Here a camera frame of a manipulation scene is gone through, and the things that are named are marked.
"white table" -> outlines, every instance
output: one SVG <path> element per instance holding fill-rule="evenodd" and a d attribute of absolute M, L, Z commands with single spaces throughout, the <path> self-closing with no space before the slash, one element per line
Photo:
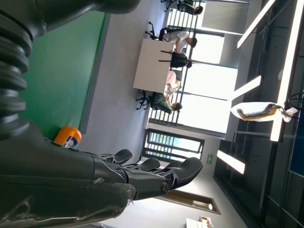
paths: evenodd
<path fill-rule="evenodd" d="M 173 49 L 170 42 L 143 39 L 133 88 L 164 93 L 172 55 L 161 51 Z"/>

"orange container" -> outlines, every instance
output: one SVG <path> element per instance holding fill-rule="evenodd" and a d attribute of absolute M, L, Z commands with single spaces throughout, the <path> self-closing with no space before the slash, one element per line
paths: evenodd
<path fill-rule="evenodd" d="M 81 141 L 81 133 L 75 127 L 65 126 L 56 136 L 54 142 L 66 148 L 76 148 Z"/>

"pink shirt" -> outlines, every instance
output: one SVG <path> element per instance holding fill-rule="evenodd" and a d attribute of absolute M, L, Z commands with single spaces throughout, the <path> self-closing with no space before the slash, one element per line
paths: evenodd
<path fill-rule="evenodd" d="M 177 80 L 177 74 L 173 70 L 169 71 L 167 77 L 167 84 L 168 86 L 173 88 L 176 86 L 175 84 L 176 80 Z"/>

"ceiling light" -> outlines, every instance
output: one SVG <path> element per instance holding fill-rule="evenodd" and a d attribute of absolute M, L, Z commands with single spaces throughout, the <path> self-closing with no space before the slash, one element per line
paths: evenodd
<path fill-rule="evenodd" d="M 299 26 L 301 24 L 302 14 L 303 13 L 304 0 L 297 0 L 296 11 L 294 12 L 293 21 L 291 27 L 290 41 L 288 43 L 287 52 L 286 54 L 285 64 L 284 65 L 282 79 L 281 81 L 280 90 L 278 92 L 278 104 L 284 106 L 287 96 L 290 79 L 293 64 L 293 58 L 296 51 L 296 41 L 299 36 Z M 275 118 L 272 125 L 270 140 L 278 142 L 282 125 L 282 116 L 279 113 L 275 114 Z"/>
<path fill-rule="evenodd" d="M 262 20 L 274 3 L 275 0 L 269 0 L 256 17 L 250 25 L 246 32 L 238 42 L 238 48 L 240 48 L 248 36 L 250 36 L 257 24 Z"/>
<path fill-rule="evenodd" d="M 245 170 L 245 164 L 223 151 L 217 151 L 217 157 L 241 174 L 244 174 Z"/>
<path fill-rule="evenodd" d="M 262 78 L 261 76 L 256 77 L 252 81 L 247 83 L 246 85 L 244 85 L 241 88 L 235 90 L 235 92 L 233 92 L 232 96 L 229 100 L 232 101 L 235 98 L 238 98 L 239 96 L 244 95 L 245 93 L 247 93 L 250 90 L 259 86 L 261 78 Z"/>

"green shirt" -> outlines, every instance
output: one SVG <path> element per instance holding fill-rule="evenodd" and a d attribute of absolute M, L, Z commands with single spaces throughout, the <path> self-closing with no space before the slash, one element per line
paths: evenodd
<path fill-rule="evenodd" d="M 159 104 L 160 106 L 162 106 L 164 108 L 167 108 L 168 110 L 172 111 L 172 107 L 169 105 L 167 101 L 166 98 L 164 97 L 164 94 L 161 93 L 157 93 L 153 96 L 153 103 L 155 104 Z"/>

